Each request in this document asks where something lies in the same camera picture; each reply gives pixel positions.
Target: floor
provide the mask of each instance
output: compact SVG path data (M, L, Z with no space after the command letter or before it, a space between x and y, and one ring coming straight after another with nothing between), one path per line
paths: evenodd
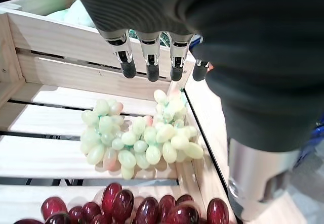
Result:
M309 224L324 223L324 141L294 170L288 192Z

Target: silver metal cylinder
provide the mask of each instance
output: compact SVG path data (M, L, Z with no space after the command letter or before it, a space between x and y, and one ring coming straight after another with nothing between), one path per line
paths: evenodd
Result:
M265 152L231 139L229 191L234 213L240 219L257 218L286 190L299 150Z

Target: red grape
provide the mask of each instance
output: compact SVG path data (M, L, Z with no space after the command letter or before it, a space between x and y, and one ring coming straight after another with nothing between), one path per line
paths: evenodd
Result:
M64 201L60 197L56 196L47 198L43 202L40 210L44 220L47 220L47 218L49 218L51 215L60 211L67 213L67 208Z
M134 205L133 193L129 190L121 190L112 204L112 216L118 223L124 223L131 216Z
M208 224L228 224L228 208L226 203L219 199L212 199L207 208Z
M45 224L72 224L72 222L65 212L58 212L51 215Z
M118 183L111 183L107 186L102 196L101 208L105 213L111 213L113 201L116 194L122 190L122 186Z
M176 206L179 205L181 202L187 201L187 200L193 200L192 196L191 195L182 195L182 196L180 196L176 201Z
M147 197L137 209L134 224L156 224L158 212L159 206L157 200L153 197Z
M85 221L83 220L82 216L82 207L81 206L75 206L69 211L69 217L72 222L72 224L80 224L84 223Z
M108 222L105 215L96 215L91 222L91 224L110 224L110 223L111 221Z
M164 195L161 199L160 199L160 210L159 210L159 215L160 221L165 221L169 211L175 206L176 204L176 200L174 199L174 197L172 195Z
M43 224L43 223L35 219L21 219L16 221L14 224Z
M199 213L189 205L179 205L172 208L167 216L167 224L198 224Z
M101 214L101 209L95 202L88 202L82 207L82 215L89 223L99 214Z

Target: green grape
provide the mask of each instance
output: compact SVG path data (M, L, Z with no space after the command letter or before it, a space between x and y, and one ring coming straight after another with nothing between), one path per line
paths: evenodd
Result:
M158 89L154 92L154 99L158 104L165 105L167 103L167 95L162 90Z
M167 106L164 113L163 113L163 119L166 121L166 123L169 123L173 120L174 117L174 110Z
M97 145L91 149L87 155L87 162L91 165L98 164L105 154L105 147L103 145Z
M174 119L175 120L177 120L177 119L184 120L186 113L187 113L187 109L184 107L182 110L175 113Z
M147 127L144 131L144 140L147 144L152 145L156 142L156 129L154 127Z
M157 148L159 149L161 155L163 154L163 145L164 144L158 144L157 145Z
M134 119L133 124L132 124L132 131L137 134L140 135L144 132L146 127L146 122L143 119L143 117L136 117L136 119Z
M165 124L156 134L156 142L163 143L171 139L176 133L176 130L170 124Z
M102 134L106 132L111 132L113 125L114 123L110 116L103 116L100 118L99 132Z
M163 104L157 104L156 105L156 112L158 114L163 114L164 110L165 110L165 106Z
M194 126L189 125L189 126L186 126L186 128L190 131L190 138L196 137L198 135L198 131Z
M110 106L108 102L104 99L98 99L97 104L93 111L100 116L105 116L109 113L109 110L110 110Z
M171 145L177 150L184 150L189 147L189 140L183 135L176 135L172 137Z
M184 121L182 119L177 119L174 121L173 126L175 128L183 128L184 127Z
M96 141L93 142L82 142L80 145L80 150L82 153L84 154L88 154L92 148L94 148L95 146L98 146L99 143Z
M184 108L184 103L181 99L173 99L169 102L168 108L173 112L179 112Z
M184 153L193 159L201 159L204 156L204 150L200 145L189 142L189 146L184 150Z
M174 149L170 142L163 144L163 157L167 163L174 163L177 159L177 150Z
M113 134L114 138L122 138L122 135L123 135L122 131L116 131Z
M158 164L161 159L161 152L156 146L149 146L145 153L146 160L152 165Z
M111 107L113 104L117 103L117 100L116 99L108 99L107 103Z
M187 155L182 150L177 150L177 159L176 162L183 162L186 159Z
M88 127L85 131L83 131L80 140L81 142L85 142L85 143L99 144L100 135L96 133L95 128Z
M113 124L112 128L111 128L111 133L113 135L116 135L116 134L118 134L118 132L120 132L120 126L118 124Z
M141 169L148 169L150 167L150 164L146 160L146 153L145 152L142 152L142 153L137 153L136 152L135 153L135 159L136 159L137 165Z
M164 125L163 122L157 122L157 123L155 124L155 129L156 129L157 131L159 131L159 130L162 128L163 125Z
M118 153L118 161L121 163L122 166L126 168L133 168L136 165L136 159L134 155L127 150L121 150Z
M83 111L81 114L81 118L87 126L95 126L99 123L98 115L91 110Z
M190 130L187 127L177 129L177 135L190 138Z
M113 149L115 149L116 151L121 150L122 148L124 148L124 143L122 142L122 140L120 138L116 138L112 141L111 143L111 147Z
M163 115L155 114L153 117L153 122L156 124L158 122L164 122Z
M125 132L121 136L121 141L128 146L132 146L137 140L136 135L132 131Z
M124 117L120 115L112 115L111 119L117 125L122 125L124 123Z
M101 135L101 142L107 147L111 147L111 142L113 139L114 136L112 133L107 132Z
M143 117L143 119L145 120L146 126L152 126L152 124L153 124L153 118L151 116L145 115Z
M130 180L134 175L134 168L127 168L125 166L121 166L121 176L125 180Z
M136 141L134 143L134 151L135 152L145 152L148 145L145 141Z
M112 171L115 167L117 152L113 148L108 148L103 156L102 166L105 170Z
M174 90L168 95L168 100L174 100L174 99L181 99L181 92L180 90Z
M123 106L122 103L116 102L116 103L114 103L113 105L110 106L109 115L120 115L123 108L124 108L124 106Z

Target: blue object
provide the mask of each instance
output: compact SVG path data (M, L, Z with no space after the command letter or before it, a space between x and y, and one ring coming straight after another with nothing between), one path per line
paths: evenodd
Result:
M300 155L295 167L298 167L303 159L313 152L315 147L322 141L324 141L324 126L317 127L312 131L310 140L300 150Z

